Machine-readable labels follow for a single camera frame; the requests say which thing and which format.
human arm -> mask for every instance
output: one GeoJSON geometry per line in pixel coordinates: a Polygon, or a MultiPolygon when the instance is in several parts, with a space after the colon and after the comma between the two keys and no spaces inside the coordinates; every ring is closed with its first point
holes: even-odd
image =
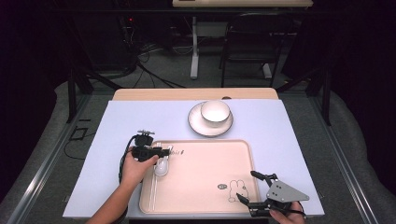
{"type": "MultiPolygon", "coordinates": [[[[299,203],[291,203],[291,210],[301,211],[302,207],[299,203]]],[[[301,214],[298,213],[288,213],[286,216],[275,209],[270,210],[270,215],[280,224],[305,224],[305,219],[301,214]]]]}
{"type": "Polygon", "coordinates": [[[147,169],[157,160],[158,156],[153,156],[147,161],[135,161],[132,153],[128,152],[122,168],[120,185],[87,223],[111,223],[119,218],[127,208],[134,189],[145,176],[147,169]]]}

table leg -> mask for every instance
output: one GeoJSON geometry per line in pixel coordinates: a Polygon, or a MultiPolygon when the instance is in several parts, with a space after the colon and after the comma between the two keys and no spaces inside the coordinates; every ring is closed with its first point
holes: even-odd
{"type": "Polygon", "coordinates": [[[192,17],[192,61],[191,61],[191,79],[198,78],[198,41],[197,41],[197,18],[192,17]]]}

gripper camera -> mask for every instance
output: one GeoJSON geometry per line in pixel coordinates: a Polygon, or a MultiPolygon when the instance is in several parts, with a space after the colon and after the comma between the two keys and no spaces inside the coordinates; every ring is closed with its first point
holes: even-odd
{"type": "Polygon", "coordinates": [[[278,180],[276,174],[263,175],[256,171],[251,171],[250,174],[262,181],[265,180],[270,187],[266,194],[267,199],[259,203],[251,203],[248,198],[236,193],[239,201],[247,206],[252,217],[270,217],[270,209],[275,209],[284,215],[297,213],[305,218],[304,209],[303,211],[296,211],[291,210],[290,207],[292,202],[308,201],[308,195],[278,180]]]}
{"type": "Polygon", "coordinates": [[[132,138],[134,139],[135,144],[135,146],[132,147],[132,155],[134,156],[134,158],[136,158],[138,161],[146,161],[154,155],[158,155],[159,158],[169,156],[170,149],[163,149],[162,147],[151,146],[153,138],[149,135],[155,133],[144,130],[137,132],[141,134],[137,134],[132,138]]]}

beige tray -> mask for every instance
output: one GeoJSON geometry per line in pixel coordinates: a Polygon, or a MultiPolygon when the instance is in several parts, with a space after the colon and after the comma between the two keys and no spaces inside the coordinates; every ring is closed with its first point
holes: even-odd
{"type": "Polygon", "coordinates": [[[148,170],[140,196],[146,214],[248,213],[236,192],[253,202],[260,198],[250,175],[250,147],[243,140],[158,141],[172,145],[169,171],[148,170]]]}

desk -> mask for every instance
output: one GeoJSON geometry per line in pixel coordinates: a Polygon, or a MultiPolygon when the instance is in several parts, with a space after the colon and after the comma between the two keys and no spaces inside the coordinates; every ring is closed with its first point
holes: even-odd
{"type": "MultiPolygon", "coordinates": [[[[312,7],[313,2],[311,0],[173,0],[172,4],[174,7],[312,7]]],[[[197,20],[196,17],[192,17],[192,61],[191,61],[191,73],[190,78],[198,78],[198,62],[199,62],[199,50],[197,46],[197,20]]],[[[224,29],[220,27],[220,32],[224,34],[224,29]]]]}
{"type": "MultiPolygon", "coordinates": [[[[315,186],[275,90],[225,88],[117,91],[107,106],[64,217],[87,218],[103,204],[118,185],[120,156],[137,130],[154,131],[154,140],[158,141],[205,139],[190,128],[187,115],[194,105],[224,96],[232,98],[226,102],[233,111],[234,123],[215,139],[249,142],[255,170],[276,173],[279,179],[309,195],[310,200],[303,202],[305,212],[311,217],[322,216],[315,186]]],[[[260,195],[265,195],[268,187],[261,181],[258,184],[260,195]]],[[[139,185],[129,202],[128,218],[249,218],[248,209],[244,214],[147,215],[138,208],[140,191],[139,185]]]]}

